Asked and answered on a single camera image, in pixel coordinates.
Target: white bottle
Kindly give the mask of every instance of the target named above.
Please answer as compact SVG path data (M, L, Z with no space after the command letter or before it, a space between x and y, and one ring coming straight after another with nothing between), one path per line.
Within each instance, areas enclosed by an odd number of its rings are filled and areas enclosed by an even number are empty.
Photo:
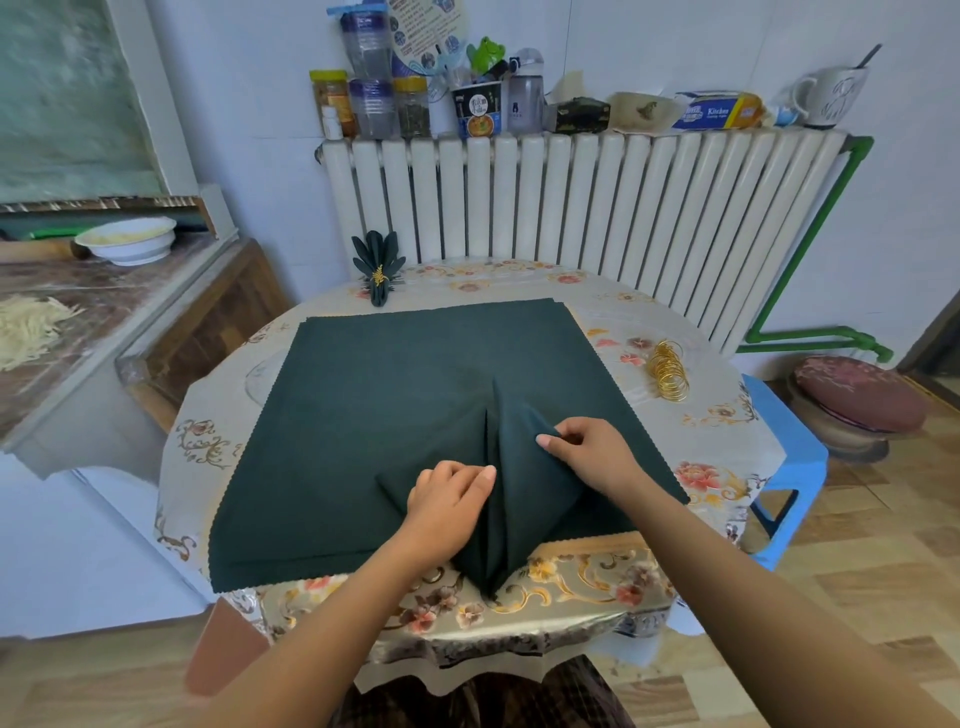
M327 141L339 141L344 138L344 128L340 126L340 116L334 107L321 107L324 115L324 136Z
M507 129L514 136L543 131L543 56L523 48L510 58L513 76L507 89Z

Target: mug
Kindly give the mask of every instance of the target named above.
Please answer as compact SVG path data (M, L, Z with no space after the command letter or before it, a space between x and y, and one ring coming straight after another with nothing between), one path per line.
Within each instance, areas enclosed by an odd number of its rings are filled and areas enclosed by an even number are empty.
M869 68L825 68L804 76L790 92L794 106L804 116L804 125L832 129L850 110L867 80Z

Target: hand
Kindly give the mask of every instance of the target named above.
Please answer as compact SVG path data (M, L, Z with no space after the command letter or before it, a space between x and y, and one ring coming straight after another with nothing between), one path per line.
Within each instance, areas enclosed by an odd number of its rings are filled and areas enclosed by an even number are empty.
M614 503L622 502L645 476L623 435L606 420L570 417L557 425L557 431L561 437L538 435L537 444Z
M496 468L444 460L420 473L395 541L418 573L444 564L464 545L496 480Z

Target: white bowl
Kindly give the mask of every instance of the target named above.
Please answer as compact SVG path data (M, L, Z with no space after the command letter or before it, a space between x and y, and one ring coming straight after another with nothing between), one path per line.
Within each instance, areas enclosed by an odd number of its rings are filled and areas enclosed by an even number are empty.
M77 243L116 265L143 265L170 254L176 226L169 217L136 217L81 232Z

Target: folded napkin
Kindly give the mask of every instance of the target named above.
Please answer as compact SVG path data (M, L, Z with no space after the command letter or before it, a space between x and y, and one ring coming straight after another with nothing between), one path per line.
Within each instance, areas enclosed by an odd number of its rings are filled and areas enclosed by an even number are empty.
M457 558L488 595L542 541L633 530L536 445L574 415L609 420L686 502L562 304L307 319L211 525L214 591L358 569L400 527L420 470L444 459L500 468Z
M476 530L453 566L483 595L491 596L526 562L589 490L562 461L537 445L545 432L559 434L519 397L493 383L490 406L474 406L433 442L401 466L380 473L377 484L401 514L420 472L441 460L495 465L497 478ZM621 530L634 527L619 511L610 513Z

